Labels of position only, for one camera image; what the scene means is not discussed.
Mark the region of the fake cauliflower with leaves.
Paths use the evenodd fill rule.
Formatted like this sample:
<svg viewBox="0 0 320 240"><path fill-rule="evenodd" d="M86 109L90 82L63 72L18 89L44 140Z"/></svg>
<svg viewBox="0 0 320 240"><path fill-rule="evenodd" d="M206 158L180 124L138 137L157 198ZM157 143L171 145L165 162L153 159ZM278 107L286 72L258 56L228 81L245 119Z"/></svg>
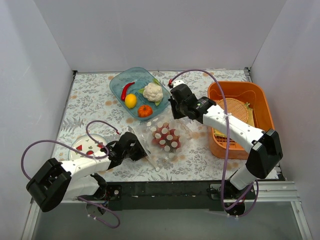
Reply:
<svg viewBox="0 0 320 240"><path fill-rule="evenodd" d="M162 85L155 78L144 88L139 89L138 92L141 93L149 102L155 103L156 106L161 103L164 97Z"/></svg>

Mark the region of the clear polka dot zip bag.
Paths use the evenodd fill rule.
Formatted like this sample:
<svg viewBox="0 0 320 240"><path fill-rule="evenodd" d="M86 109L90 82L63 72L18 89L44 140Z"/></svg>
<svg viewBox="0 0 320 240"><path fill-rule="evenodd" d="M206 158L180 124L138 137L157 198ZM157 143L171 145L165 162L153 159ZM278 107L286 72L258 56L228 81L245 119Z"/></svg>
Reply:
<svg viewBox="0 0 320 240"><path fill-rule="evenodd" d="M163 161L173 160L187 147L193 132L179 119L158 116L127 130L137 137L146 159L158 172Z"/></svg>

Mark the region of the small orange fake pumpkin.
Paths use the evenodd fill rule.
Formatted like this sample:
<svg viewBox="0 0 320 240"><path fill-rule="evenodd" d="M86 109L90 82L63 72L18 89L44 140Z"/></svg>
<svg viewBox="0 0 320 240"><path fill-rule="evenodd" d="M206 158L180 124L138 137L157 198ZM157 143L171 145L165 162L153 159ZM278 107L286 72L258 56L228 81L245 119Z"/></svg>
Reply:
<svg viewBox="0 0 320 240"><path fill-rule="evenodd" d="M146 118L153 114L153 109L149 105L141 105L137 110L138 117Z"/></svg>

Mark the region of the yellow fake lemon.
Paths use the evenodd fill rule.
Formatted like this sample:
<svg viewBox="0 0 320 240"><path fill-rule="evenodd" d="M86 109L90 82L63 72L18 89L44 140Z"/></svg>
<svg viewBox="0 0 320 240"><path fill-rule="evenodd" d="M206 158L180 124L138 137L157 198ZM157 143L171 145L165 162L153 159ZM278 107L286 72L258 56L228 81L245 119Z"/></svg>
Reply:
<svg viewBox="0 0 320 240"><path fill-rule="evenodd" d="M130 93L124 99L124 104L128 109L133 109L137 104L137 97L135 94Z"/></svg>

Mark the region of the red fake chili pepper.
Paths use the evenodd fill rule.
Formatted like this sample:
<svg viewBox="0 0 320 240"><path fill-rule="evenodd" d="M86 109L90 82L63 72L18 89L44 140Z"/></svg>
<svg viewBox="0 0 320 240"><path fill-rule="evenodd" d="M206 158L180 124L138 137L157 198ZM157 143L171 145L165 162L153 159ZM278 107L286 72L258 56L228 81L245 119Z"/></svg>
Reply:
<svg viewBox="0 0 320 240"><path fill-rule="evenodd" d="M121 98L120 98L123 102L125 101L125 98L126 98L126 96L127 96L128 88L129 88L130 86L134 85L134 84L135 84L134 81L133 81L133 82L129 82L129 83L127 83L127 84L123 87L122 93L121 93Z"/></svg>

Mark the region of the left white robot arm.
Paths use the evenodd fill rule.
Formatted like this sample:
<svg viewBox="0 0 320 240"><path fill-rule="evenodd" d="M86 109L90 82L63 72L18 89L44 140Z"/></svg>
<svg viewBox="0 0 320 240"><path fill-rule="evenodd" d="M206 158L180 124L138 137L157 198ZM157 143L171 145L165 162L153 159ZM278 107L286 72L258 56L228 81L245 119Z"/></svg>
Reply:
<svg viewBox="0 0 320 240"><path fill-rule="evenodd" d="M129 131L118 141L97 143L97 152L87 157L59 162L48 159L29 180L26 190L43 212L49 212L63 200L86 197L102 200L107 195L107 182L99 172L122 164L123 160L138 161L150 155L150 151L138 137Z"/></svg>

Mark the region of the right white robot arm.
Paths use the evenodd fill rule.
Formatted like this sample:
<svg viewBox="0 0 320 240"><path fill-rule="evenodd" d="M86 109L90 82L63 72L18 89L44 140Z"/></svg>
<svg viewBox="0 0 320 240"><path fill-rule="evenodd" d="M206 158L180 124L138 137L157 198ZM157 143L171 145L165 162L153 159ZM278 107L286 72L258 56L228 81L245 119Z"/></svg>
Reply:
<svg viewBox="0 0 320 240"><path fill-rule="evenodd" d="M240 144L248 153L244 166L228 180L221 182L220 193L237 199L257 179L265 179L283 158L280 137L277 131L250 126L225 112L207 97L197 98L181 80L169 85L172 115L174 119L187 117L224 133Z"/></svg>

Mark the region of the white strawberry print plate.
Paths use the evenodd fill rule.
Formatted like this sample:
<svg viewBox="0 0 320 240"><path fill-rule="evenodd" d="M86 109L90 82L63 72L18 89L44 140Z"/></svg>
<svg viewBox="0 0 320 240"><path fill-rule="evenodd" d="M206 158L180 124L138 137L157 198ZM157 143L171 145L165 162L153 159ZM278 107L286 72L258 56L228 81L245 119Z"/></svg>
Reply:
<svg viewBox="0 0 320 240"><path fill-rule="evenodd" d="M88 135L83 135L79 139L77 139L71 147L73 149L76 149L77 151L84 153L86 155L95 155L97 152L100 152L100 149L103 148L107 144L107 141L105 138L98 134L92 134L91 135L95 140L99 142L97 144L94 142Z"/></svg>

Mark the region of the round woven orange mat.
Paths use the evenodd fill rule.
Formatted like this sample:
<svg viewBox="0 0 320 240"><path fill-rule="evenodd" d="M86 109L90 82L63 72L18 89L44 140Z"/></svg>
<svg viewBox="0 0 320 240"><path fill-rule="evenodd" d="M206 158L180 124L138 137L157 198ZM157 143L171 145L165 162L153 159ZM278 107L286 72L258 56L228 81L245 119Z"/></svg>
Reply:
<svg viewBox="0 0 320 240"><path fill-rule="evenodd" d="M235 98L226 98L216 102L223 110L227 109L227 113L231 114L235 118L241 120L242 122L247 122L249 118L249 113L246 105Z"/></svg>

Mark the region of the teal transparent plastic tray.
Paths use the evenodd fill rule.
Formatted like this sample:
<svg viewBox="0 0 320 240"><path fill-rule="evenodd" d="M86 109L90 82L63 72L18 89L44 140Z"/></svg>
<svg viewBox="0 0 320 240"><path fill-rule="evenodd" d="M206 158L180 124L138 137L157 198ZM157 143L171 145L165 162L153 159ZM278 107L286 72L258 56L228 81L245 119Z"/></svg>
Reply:
<svg viewBox="0 0 320 240"><path fill-rule="evenodd" d="M162 88L163 98L159 103L149 101L143 96L143 88L149 83L159 85ZM114 96L120 101L121 105L128 113L140 120L146 121L161 114L169 105L168 98L171 96L169 91L146 69L142 67L133 67L115 76L109 84L109 88ZM133 108L128 108L122 100L123 90L126 88L126 94L133 94L137 98L137 104ZM148 105L152 109L152 114L147 117L139 117L138 109L142 105Z"/></svg>

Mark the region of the floral patterned table mat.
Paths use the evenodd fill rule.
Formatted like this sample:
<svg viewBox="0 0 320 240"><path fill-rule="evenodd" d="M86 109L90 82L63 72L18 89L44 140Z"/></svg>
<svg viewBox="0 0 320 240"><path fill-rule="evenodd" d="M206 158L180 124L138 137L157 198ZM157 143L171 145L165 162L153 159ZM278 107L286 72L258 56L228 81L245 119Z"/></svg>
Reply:
<svg viewBox="0 0 320 240"><path fill-rule="evenodd" d="M118 132L127 126L137 126L133 118L110 90L115 73L78 73L66 106L62 127L58 135L59 145L54 157L59 161L69 159L68 146L86 133L95 133L108 142L119 138ZM197 121L182 119L192 131L192 139L173 160L164 160L159 171L147 159L126 159L121 165L101 172L108 182L147 181L200 181L229 177L245 164L244 160L223 160L215 157L209 148L208 128Z"/></svg>

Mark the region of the green bamboo mat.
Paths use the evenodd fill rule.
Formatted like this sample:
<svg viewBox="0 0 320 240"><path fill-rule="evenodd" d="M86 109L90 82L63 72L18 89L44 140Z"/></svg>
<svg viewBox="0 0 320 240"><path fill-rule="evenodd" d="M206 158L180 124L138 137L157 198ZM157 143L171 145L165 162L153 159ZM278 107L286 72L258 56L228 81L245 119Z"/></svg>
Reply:
<svg viewBox="0 0 320 240"><path fill-rule="evenodd" d="M250 103L246 102L244 105L245 105L247 113L248 113L248 118L247 118L246 123L252 127L256 127L255 121L254 121L254 112L250 106Z"/></svg>

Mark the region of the orange plastic tub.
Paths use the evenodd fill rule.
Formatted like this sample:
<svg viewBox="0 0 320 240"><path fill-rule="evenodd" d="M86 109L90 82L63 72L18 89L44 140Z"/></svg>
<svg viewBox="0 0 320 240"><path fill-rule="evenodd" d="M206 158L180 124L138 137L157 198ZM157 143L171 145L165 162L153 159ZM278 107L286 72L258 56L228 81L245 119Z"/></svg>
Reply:
<svg viewBox="0 0 320 240"><path fill-rule="evenodd" d="M234 98L250 103L253 109L255 127L267 131L274 129L272 115L264 91L256 84L240 81L221 81L220 85L226 98ZM221 131L208 128L208 141L211 153L223 159L226 153L227 137Z"/></svg>

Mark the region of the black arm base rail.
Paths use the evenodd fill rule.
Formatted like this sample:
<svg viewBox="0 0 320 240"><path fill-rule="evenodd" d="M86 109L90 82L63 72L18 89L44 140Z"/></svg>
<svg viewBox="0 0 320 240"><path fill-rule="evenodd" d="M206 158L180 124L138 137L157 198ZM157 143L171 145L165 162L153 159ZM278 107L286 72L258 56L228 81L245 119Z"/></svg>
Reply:
<svg viewBox="0 0 320 240"><path fill-rule="evenodd" d="M193 210L223 211L219 180L109 182L90 201L107 201L112 211Z"/></svg>

